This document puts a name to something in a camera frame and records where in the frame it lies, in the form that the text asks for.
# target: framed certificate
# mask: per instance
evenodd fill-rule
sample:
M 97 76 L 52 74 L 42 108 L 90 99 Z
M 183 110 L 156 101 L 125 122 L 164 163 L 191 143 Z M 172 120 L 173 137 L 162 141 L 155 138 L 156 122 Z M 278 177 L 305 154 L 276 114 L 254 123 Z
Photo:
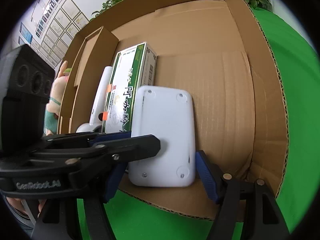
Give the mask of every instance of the framed certificate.
M 67 17 L 67 15 L 60 9 L 56 16 L 54 17 L 58 23 L 60 23 L 60 25 L 65 29 L 67 28 L 67 26 L 70 23 L 69 18 Z
M 70 36 L 65 32 L 63 33 L 63 35 L 61 36 L 61 40 L 67 45 L 70 46 L 72 39 L 70 38 Z
M 40 45 L 38 42 L 36 42 L 35 39 L 32 39 L 31 44 L 33 44 L 37 49 L 39 49 Z
M 52 40 L 54 43 L 57 42 L 58 36 L 53 32 L 52 29 L 49 28 L 49 29 L 47 30 L 47 33 L 46 33 L 46 34 L 48 35 L 48 37 L 50 38 L 50 40 Z
M 74 17 L 80 12 L 79 8 L 73 2 L 73 0 L 66 0 L 61 8 L 66 12 L 66 14 L 73 20 Z
M 52 57 L 48 57 L 48 60 L 49 60 L 49 62 L 52 64 L 52 65 L 54 65 L 54 66 L 56 66 L 57 64 L 58 64 L 58 62 L 56 62 Z
M 44 36 L 43 41 L 48 45 L 50 49 L 53 48 L 54 43 L 49 39 L 47 35 Z
M 45 56 L 43 56 L 40 52 L 38 52 L 38 55 L 40 56 L 40 58 L 42 58 L 44 61 L 46 61 L 47 59 L 45 58 Z
M 31 43 L 30 44 L 31 49 L 33 49 L 35 52 L 38 52 L 38 49 Z
M 49 60 L 46 60 L 46 63 L 54 69 L 54 65 L 52 65 L 52 63 Z
M 57 46 L 54 46 L 52 51 L 60 58 L 60 59 L 63 59 L 64 57 L 64 54 L 61 52 L 61 50 L 57 47 Z
M 45 51 L 45 49 L 42 48 L 42 47 L 40 47 L 39 52 L 41 52 L 41 54 L 42 54 L 43 56 L 45 56 L 45 57 L 48 56 L 48 53 L 47 53 L 47 52 Z
M 68 50 L 68 47 L 67 47 L 61 40 L 58 40 L 58 42 L 57 42 L 57 47 L 58 47 L 63 53 L 66 53 L 67 50 Z
M 61 60 L 53 51 L 50 53 L 49 57 L 52 57 L 57 63 Z
M 78 32 L 78 29 L 73 23 L 71 23 L 66 31 L 72 38 L 74 38 Z
M 58 24 L 58 22 L 55 19 L 52 20 L 50 28 L 57 34 L 58 37 L 63 33 L 62 27 Z
M 80 13 L 76 19 L 74 20 L 74 23 L 79 27 L 79 29 L 81 30 L 87 23 L 89 22 L 89 20 L 84 16 L 83 13 Z
M 42 42 L 41 43 L 41 47 L 49 54 L 50 53 L 50 47 L 45 43 L 45 42 Z

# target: corrugated cardboard edge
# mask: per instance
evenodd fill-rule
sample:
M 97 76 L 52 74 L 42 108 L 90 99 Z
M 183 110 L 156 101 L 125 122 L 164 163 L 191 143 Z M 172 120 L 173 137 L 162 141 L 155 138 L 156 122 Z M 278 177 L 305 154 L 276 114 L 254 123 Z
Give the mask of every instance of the corrugated cardboard edge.
M 278 79 L 279 79 L 279 84 L 280 84 L 280 87 L 281 87 L 281 93 L 282 93 L 282 101 L 283 101 L 283 105 L 284 105 L 284 110 L 285 110 L 285 119 L 286 119 L 286 130 L 287 130 L 287 148 L 286 148 L 286 154 L 285 154 L 285 157 L 284 157 L 284 166 L 283 166 L 283 174 L 282 174 L 282 178 L 281 178 L 281 182 L 278 186 L 278 189 L 277 189 L 277 192 L 276 192 L 276 198 L 278 197 L 280 191 L 281 191 L 281 187 L 282 187 L 282 184 L 283 184 L 283 181 L 284 181 L 284 176 L 285 176 L 285 172 L 286 172 L 286 168 L 287 168 L 287 162 L 288 162 L 288 155 L 289 155 L 289 125 L 288 125 L 288 110 L 287 110 L 287 101 L 286 101 L 286 98 L 285 98 L 285 94 L 284 94 L 284 87 L 283 87 L 283 84 L 282 84 L 282 79 L 281 79 L 281 74 L 280 74 L 280 71 L 279 71 L 279 68 L 278 68 L 278 65 L 277 65 L 277 62 L 276 62 L 276 58 L 273 54 L 273 51 L 271 49 L 271 46 L 269 44 L 269 41 L 258 21 L 258 19 L 255 17 L 251 7 L 246 3 L 247 7 L 249 8 L 251 14 L 252 14 L 252 17 L 254 17 L 254 19 L 256 20 L 262 34 L 263 34 L 263 37 L 268 45 L 268 48 L 269 48 L 269 52 L 273 58 L 273 61 L 274 61 L 274 64 L 275 64 L 275 69 L 276 69 L 276 72 L 277 72 L 277 75 L 278 75 Z

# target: cardboard divider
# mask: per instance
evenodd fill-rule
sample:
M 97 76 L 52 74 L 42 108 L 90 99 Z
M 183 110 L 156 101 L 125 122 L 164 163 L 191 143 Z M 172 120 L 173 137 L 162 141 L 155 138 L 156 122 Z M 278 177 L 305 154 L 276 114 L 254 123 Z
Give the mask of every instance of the cardboard divider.
M 90 113 L 105 66 L 111 60 L 118 39 L 101 27 L 83 39 L 62 98 L 59 133 L 73 133 L 90 119 Z

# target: barcode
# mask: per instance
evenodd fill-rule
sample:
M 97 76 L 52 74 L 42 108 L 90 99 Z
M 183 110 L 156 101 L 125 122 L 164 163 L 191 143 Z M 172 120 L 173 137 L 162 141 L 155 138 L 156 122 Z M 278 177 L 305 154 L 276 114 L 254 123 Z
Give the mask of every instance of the barcode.
M 111 107 L 112 107 L 114 96 L 115 96 L 115 93 L 113 92 L 113 93 L 111 93 L 110 98 L 109 98 L 109 104 L 108 104 L 108 108 L 107 108 L 107 112 L 108 112 L 109 115 L 111 115 L 111 113 L 112 113 L 112 108 Z
M 152 86 L 152 83 L 153 83 L 153 65 L 150 65 L 148 86 Z

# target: plush toy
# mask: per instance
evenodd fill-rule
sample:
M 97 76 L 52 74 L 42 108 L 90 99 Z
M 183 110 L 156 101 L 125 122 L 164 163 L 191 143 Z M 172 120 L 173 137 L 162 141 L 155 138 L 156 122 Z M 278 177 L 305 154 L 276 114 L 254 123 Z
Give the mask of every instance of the plush toy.
M 64 61 L 60 67 L 57 78 L 52 84 L 49 103 L 46 105 L 44 114 L 44 133 L 46 135 L 57 134 L 62 97 L 71 70 L 67 68 L 67 66 L 68 62 Z

